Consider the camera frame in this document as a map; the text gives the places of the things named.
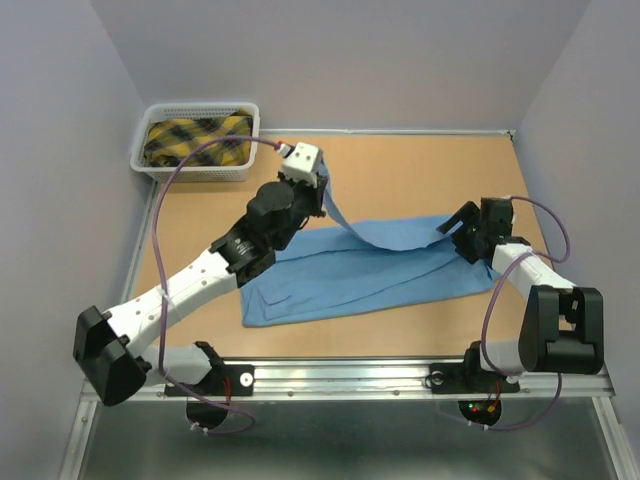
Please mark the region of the light blue long sleeve shirt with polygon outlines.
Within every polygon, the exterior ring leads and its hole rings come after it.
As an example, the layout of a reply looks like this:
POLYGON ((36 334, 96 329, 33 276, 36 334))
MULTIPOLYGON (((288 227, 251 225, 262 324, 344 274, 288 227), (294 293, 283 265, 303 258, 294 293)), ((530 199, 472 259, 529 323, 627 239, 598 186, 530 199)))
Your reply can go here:
POLYGON ((444 216, 351 223, 326 191, 334 228, 303 230, 241 289, 242 323, 266 328, 490 291, 498 274, 471 264, 437 228, 444 216))

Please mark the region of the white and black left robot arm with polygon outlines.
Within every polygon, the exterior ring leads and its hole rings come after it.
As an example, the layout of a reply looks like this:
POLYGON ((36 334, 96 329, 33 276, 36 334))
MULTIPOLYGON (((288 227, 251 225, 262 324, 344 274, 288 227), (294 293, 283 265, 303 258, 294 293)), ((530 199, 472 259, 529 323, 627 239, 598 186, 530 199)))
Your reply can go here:
POLYGON ((309 218, 324 216, 328 183, 325 173, 317 174, 315 184, 280 174, 258 189, 224 236, 181 271, 126 303, 81 312, 73 358, 102 403, 118 405, 142 387, 164 382, 215 392, 224 362, 208 343, 175 350, 153 343, 170 326, 270 268, 309 218))

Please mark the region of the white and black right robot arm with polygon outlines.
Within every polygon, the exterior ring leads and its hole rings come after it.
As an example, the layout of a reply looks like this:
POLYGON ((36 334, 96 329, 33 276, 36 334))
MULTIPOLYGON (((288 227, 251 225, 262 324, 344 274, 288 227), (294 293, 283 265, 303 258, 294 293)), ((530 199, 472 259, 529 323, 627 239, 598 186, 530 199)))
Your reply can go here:
POLYGON ((426 381, 436 394, 519 391, 527 372, 596 375, 604 364, 604 300, 595 288, 557 274, 552 258, 513 233, 513 197, 484 197, 464 204, 441 224, 456 252, 479 261, 511 284, 526 302, 516 339, 491 343, 489 326, 456 363, 435 363, 426 381))

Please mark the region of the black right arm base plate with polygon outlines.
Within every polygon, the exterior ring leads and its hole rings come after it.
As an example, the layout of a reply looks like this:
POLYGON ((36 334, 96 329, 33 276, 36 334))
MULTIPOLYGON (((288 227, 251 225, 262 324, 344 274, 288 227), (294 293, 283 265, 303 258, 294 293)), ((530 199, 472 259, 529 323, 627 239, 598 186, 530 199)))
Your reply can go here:
POLYGON ((425 382, 434 395, 457 395, 462 417, 482 427, 499 421, 503 394, 520 392, 518 382, 465 361, 431 364, 425 382))

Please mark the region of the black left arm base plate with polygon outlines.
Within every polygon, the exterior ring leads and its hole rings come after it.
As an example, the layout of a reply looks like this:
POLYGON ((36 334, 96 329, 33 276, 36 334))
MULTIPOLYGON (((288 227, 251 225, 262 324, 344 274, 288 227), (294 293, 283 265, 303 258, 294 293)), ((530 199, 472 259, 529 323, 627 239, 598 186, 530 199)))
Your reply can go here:
POLYGON ((254 366, 231 364, 213 367, 197 384, 186 384, 185 388, 196 397, 173 384, 164 387, 164 395, 187 399, 186 418, 194 429, 208 434, 222 433, 225 422, 239 410, 232 401, 253 395, 254 366))

